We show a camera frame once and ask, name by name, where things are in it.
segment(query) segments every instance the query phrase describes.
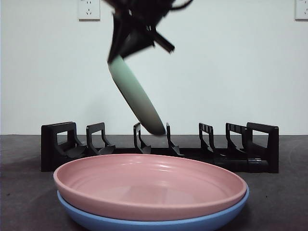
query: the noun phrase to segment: black dish rack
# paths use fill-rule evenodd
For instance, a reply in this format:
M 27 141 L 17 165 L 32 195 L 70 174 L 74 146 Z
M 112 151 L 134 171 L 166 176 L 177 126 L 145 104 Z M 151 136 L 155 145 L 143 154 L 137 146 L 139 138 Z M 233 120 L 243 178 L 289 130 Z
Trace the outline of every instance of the black dish rack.
M 234 172 L 279 172 L 279 128 L 264 124 L 250 123 L 245 126 L 226 123 L 227 148 L 217 148 L 214 145 L 213 127 L 199 123 L 200 148 L 182 148 L 171 140 L 170 125 L 167 123 L 167 148 L 152 147 L 146 144 L 141 137 L 141 125 L 133 127 L 134 147 L 117 148 L 111 144 L 105 134 L 105 124 L 98 123 L 87 126 L 87 144 L 84 145 L 77 138 L 76 123 L 63 122 L 43 125 L 41 127 L 41 171 L 54 171 L 60 165 L 83 157 L 138 153 L 170 155 L 194 159 L 226 168 Z M 253 130 L 268 134 L 266 147 L 253 142 Z M 104 147 L 95 147 L 92 143 L 92 134 L 101 131 Z M 231 140 L 230 132 L 242 137 L 242 148 L 237 147 Z M 57 134 L 67 132 L 67 141 L 58 143 Z M 209 142 L 203 138 L 208 134 Z

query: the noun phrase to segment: wall outlet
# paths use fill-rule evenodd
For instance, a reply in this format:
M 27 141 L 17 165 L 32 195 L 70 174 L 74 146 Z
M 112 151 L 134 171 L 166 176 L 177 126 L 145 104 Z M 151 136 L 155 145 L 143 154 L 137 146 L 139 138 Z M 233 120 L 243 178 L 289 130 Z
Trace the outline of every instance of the wall outlet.
M 295 0 L 295 19 L 308 20 L 308 0 Z
M 78 0 L 79 20 L 100 20 L 101 19 L 101 0 Z

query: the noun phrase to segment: dark table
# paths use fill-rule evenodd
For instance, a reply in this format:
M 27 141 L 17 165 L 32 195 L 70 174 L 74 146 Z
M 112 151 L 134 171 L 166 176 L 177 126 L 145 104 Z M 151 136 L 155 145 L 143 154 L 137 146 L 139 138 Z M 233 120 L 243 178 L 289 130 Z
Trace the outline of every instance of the dark table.
M 78 136 L 85 141 L 85 136 Z M 132 136 L 109 135 L 117 147 L 133 147 Z M 239 136 L 233 136 L 239 143 Z M 167 147 L 165 138 L 143 136 Z M 181 147 L 199 147 L 197 135 L 174 135 Z M 265 136 L 254 141 L 264 144 Z M 99 146 L 99 136 L 94 144 Z M 226 146 L 215 136 L 217 147 Z M 241 213 L 220 231 L 308 230 L 308 136 L 280 136 L 280 173 L 237 173 L 250 188 Z M 39 135 L 1 136 L 1 230 L 85 231 L 66 215 L 56 196 L 52 172 L 40 172 Z

